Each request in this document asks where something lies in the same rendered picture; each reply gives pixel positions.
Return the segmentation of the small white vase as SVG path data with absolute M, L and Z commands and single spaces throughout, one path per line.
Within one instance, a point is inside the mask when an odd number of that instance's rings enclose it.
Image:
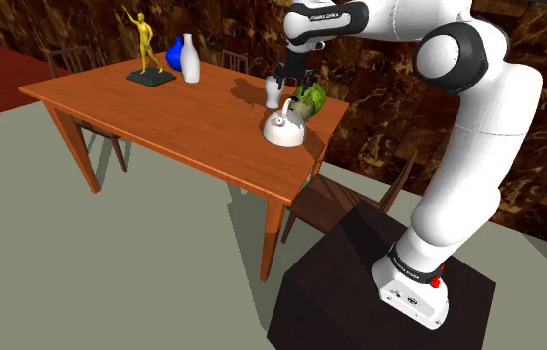
M 267 76 L 265 83 L 266 108 L 278 109 L 282 87 L 274 76 Z

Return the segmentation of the green cabbage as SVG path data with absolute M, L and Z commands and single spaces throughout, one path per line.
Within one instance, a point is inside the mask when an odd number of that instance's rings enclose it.
M 298 101 L 293 101 L 290 108 L 304 120 L 309 120 L 319 113 L 326 102 L 325 89 L 318 83 L 313 83 L 310 88 L 299 85 L 293 95 L 298 98 Z

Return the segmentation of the brown wooden chair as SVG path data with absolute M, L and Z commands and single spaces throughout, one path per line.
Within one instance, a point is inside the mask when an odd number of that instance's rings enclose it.
M 297 218 L 326 234 L 360 201 L 365 201 L 381 212 L 387 213 L 406 182 L 417 154 L 418 151 L 414 150 L 396 181 L 379 202 L 321 174 L 315 175 L 288 207 L 290 214 L 281 242 L 283 244 L 286 242 Z
M 247 74 L 249 72 L 248 57 L 223 49 L 221 52 L 221 66 L 223 68 Z
M 91 64 L 91 67 L 93 69 L 97 68 L 97 64 L 92 56 L 91 48 L 88 45 L 83 46 L 76 46 L 72 48 L 67 49 L 60 49 L 60 50 L 54 50 L 50 51 L 46 54 L 48 64 L 50 67 L 50 72 L 53 78 L 56 78 L 58 76 L 57 73 L 57 61 L 56 57 L 60 56 L 62 58 L 62 61 L 64 62 L 68 72 L 70 74 L 76 74 L 83 72 L 84 65 L 82 64 L 81 55 L 85 54 L 89 62 Z M 74 119 L 74 123 L 76 125 L 77 131 L 79 133 L 79 137 L 81 140 L 84 140 L 82 129 L 86 129 L 94 134 L 103 136 L 107 139 L 109 139 L 113 145 L 113 149 L 116 153 L 116 156 L 118 158 L 119 164 L 121 166 L 121 169 L 123 172 L 127 171 L 127 165 L 121 150 L 121 147 L 119 145 L 119 136 L 115 135 L 113 133 L 110 133 L 98 126 L 91 125 L 87 122 L 84 122 L 79 119 Z

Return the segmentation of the white kettle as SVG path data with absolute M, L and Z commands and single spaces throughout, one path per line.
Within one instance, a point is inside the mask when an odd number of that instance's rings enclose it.
M 264 124 L 263 137 L 270 143 L 281 147 L 300 146 L 305 138 L 304 118 L 290 109 L 296 96 L 286 100 L 281 110 L 272 113 Z

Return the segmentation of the tall white bottle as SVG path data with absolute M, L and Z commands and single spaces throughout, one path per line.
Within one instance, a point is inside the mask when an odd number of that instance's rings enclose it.
M 190 33 L 183 34 L 180 55 L 181 73 L 185 83 L 196 84 L 200 80 L 200 60 Z

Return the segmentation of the orange wooden table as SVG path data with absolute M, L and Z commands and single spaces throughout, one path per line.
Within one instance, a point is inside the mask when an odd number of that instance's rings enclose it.
M 262 135 L 264 80 L 203 63 L 196 84 L 176 79 L 158 87 L 127 80 L 137 60 L 22 86 L 43 103 L 91 190 L 101 187 L 76 120 L 98 126 L 159 154 L 259 195 L 268 201 L 260 279 L 267 280 L 282 216 L 348 105 L 329 99 L 307 124 L 304 143 L 277 147 Z

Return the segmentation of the blue vase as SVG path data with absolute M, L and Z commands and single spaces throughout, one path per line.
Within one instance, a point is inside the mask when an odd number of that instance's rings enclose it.
M 181 53 L 183 49 L 183 42 L 182 37 L 177 36 L 175 44 L 169 48 L 165 53 L 165 60 L 167 62 L 167 65 L 177 71 L 181 72 Z

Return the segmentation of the yellow figure on dark base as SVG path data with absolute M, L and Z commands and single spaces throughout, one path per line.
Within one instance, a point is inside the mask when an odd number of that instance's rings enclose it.
M 161 62 L 155 57 L 152 47 L 151 39 L 153 37 L 153 31 L 149 24 L 145 22 L 145 16 L 143 13 L 138 13 L 137 18 L 134 19 L 125 7 L 122 9 L 127 14 L 129 20 L 137 26 L 139 33 L 139 50 L 142 60 L 142 69 L 140 71 L 131 72 L 126 78 L 129 81 L 144 85 L 146 87 L 155 88 L 163 84 L 172 82 L 176 77 L 167 72 L 162 67 Z M 154 64 L 157 65 L 157 69 L 150 70 L 147 66 L 147 59 L 150 58 Z

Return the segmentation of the dark robot stand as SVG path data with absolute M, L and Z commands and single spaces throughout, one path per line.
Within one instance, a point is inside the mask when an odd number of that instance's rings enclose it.
M 405 225 L 361 202 L 285 274 L 268 339 L 276 350 L 482 350 L 496 284 L 450 257 L 450 309 L 429 330 L 381 301 L 370 268 Z

